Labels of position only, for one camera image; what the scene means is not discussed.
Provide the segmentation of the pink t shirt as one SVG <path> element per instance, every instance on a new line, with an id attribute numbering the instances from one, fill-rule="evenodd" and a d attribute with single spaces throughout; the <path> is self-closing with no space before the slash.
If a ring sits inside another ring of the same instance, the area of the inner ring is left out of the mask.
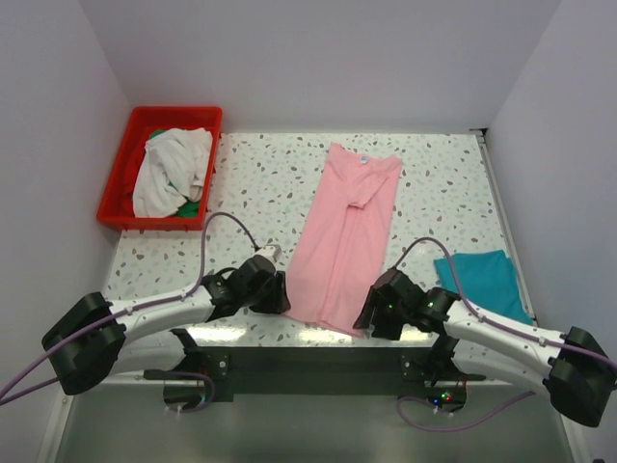
<path id="1" fill-rule="evenodd" d="M 386 257 L 402 161 L 331 144 L 285 271 L 287 315 L 362 338 L 354 327 Z"/>

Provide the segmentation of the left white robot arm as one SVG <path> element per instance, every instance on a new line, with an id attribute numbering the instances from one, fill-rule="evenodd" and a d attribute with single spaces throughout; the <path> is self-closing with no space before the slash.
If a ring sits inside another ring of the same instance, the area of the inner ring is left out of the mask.
<path id="1" fill-rule="evenodd" d="M 275 258 L 254 254 L 238 268 L 201 277 L 194 285 L 157 297 L 110 301 L 83 296 L 42 338 L 43 349 L 67 395 L 101 383 L 129 344 L 177 327 L 235 315 L 282 314 L 290 309 L 285 273 Z"/>

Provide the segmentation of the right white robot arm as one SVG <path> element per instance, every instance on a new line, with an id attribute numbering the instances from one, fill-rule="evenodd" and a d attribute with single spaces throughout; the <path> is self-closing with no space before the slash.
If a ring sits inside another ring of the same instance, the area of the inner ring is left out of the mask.
<path id="1" fill-rule="evenodd" d="M 615 364 L 587 331 L 525 325 L 444 288 L 424 291 L 390 269 L 371 286 L 354 327 L 399 340 L 406 325 L 437 338 L 417 365 L 431 383 L 455 374 L 506 382 L 547 397 L 561 415 L 592 428 L 616 387 Z"/>

